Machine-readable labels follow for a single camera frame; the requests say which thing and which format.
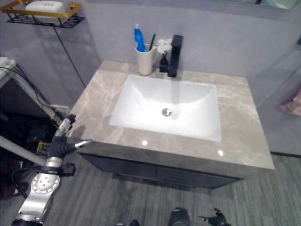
wall socket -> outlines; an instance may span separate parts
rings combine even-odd
[[[65,115],[68,115],[70,112],[70,109],[68,106],[64,106],[64,105],[50,105],[51,107],[53,107],[54,109],[56,109],[57,111],[64,113]]]

bathroom sink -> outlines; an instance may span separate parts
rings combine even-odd
[[[129,75],[110,125],[221,141],[212,85]]]

white cup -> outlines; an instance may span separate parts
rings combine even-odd
[[[146,49],[150,48],[149,44],[145,44]],[[149,75],[153,72],[153,65],[157,59],[157,47],[153,46],[148,52],[140,52],[135,48],[137,54],[137,67],[141,75]]]

vanity cabinet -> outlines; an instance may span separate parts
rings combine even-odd
[[[82,156],[102,171],[117,175],[177,183],[186,186],[215,188],[237,180],[237,178],[221,177],[202,172],[176,169],[117,158],[108,158],[99,155],[82,154]]]

wall shelf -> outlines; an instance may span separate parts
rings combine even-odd
[[[66,13],[49,13],[49,12],[13,9],[13,7],[15,6],[21,4],[28,4],[31,2],[33,1],[16,0],[3,6],[1,8],[1,11],[3,13],[7,13],[7,15],[9,16],[10,19],[7,21],[8,23],[17,23],[17,24],[32,24],[32,25],[42,25],[42,26],[61,27],[61,28],[73,28],[77,24],[79,24],[83,19],[85,19],[84,17],[77,15],[77,13],[81,10],[81,5],[73,2],[68,3],[70,10]],[[55,17],[58,19],[59,24],[38,22],[35,16]],[[62,22],[61,18],[67,18],[67,20],[65,22]]]

